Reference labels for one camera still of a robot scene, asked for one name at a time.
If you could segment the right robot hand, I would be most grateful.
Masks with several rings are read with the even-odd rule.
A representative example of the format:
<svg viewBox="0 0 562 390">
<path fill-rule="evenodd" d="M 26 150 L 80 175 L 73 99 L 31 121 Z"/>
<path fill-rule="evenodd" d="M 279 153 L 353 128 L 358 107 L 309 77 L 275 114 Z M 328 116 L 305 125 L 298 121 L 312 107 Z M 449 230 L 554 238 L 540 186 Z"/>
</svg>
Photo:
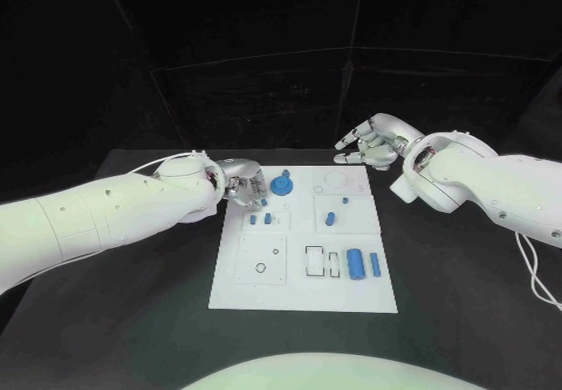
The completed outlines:
<svg viewBox="0 0 562 390">
<path fill-rule="evenodd" d="M 374 114 L 341 137 L 334 148 L 343 150 L 350 144 L 357 151 L 335 154 L 337 164 L 364 164 L 377 171 L 387 171 L 390 164 L 405 158 L 425 135 L 405 121 L 384 113 Z"/>
</svg>

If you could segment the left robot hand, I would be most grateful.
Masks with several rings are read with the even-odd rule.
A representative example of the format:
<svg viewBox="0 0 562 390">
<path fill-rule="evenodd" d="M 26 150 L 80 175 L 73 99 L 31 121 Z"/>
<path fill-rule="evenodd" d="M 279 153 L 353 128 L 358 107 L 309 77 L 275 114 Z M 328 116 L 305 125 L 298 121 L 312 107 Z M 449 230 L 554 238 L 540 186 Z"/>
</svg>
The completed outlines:
<svg viewBox="0 0 562 390">
<path fill-rule="evenodd" d="M 223 199 L 246 208 L 259 208 L 266 198 L 266 185 L 260 165 L 245 158 L 217 161 L 224 178 Z"/>
</svg>

